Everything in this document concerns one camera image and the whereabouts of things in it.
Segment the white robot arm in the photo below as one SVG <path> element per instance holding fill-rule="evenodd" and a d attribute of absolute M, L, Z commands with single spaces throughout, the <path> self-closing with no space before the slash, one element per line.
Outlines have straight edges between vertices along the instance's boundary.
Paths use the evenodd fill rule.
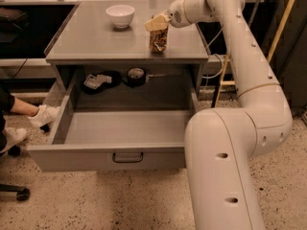
<path fill-rule="evenodd" d="M 219 22 L 239 107 L 209 108 L 189 121 L 185 162 L 197 230 L 266 230 L 248 159 L 280 147 L 292 130 L 283 90 L 254 38 L 242 9 L 245 0 L 177 0 L 145 27 Z"/>

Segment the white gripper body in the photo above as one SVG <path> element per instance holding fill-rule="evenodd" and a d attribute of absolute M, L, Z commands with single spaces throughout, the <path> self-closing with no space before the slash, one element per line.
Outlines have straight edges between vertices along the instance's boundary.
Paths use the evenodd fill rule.
<path fill-rule="evenodd" d="M 173 27 L 183 28 L 191 24 L 185 14 L 184 2 L 185 0 L 176 0 L 167 9 L 167 14 Z"/>

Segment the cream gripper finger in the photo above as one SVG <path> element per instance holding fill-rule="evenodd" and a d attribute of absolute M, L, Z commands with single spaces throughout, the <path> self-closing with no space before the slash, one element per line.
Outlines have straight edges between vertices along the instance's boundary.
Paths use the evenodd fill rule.
<path fill-rule="evenodd" d="M 151 18 L 145 23 L 145 28 L 148 32 L 165 30 L 170 24 L 170 19 L 165 14 L 160 14 Z"/>

